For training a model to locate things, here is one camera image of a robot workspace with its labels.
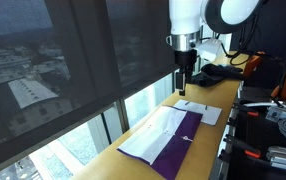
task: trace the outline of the desk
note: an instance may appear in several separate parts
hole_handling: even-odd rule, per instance
[[[235,59],[235,62],[242,62],[247,57],[246,55],[240,55]],[[229,59],[220,56],[214,64],[229,64]],[[162,103],[162,105],[173,106],[179,99],[184,99],[222,108],[215,126],[201,123],[198,127],[194,141],[185,156],[176,179],[208,179],[239,83],[240,81],[237,80],[225,80],[209,88],[187,85],[185,96],[179,96],[178,92],[175,92]],[[124,133],[72,179],[163,179],[161,175],[145,163],[125,156],[116,150],[146,121],[147,118],[142,119],[137,125]]]

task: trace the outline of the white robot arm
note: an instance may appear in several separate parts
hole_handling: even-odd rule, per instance
[[[190,81],[197,50],[202,46],[201,26],[208,24],[220,34],[232,33],[243,27],[262,3],[263,0],[169,0],[171,35],[166,42],[172,46],[175,62],[180,66],[176,74],[180,95],[185,94],[185,83]]]

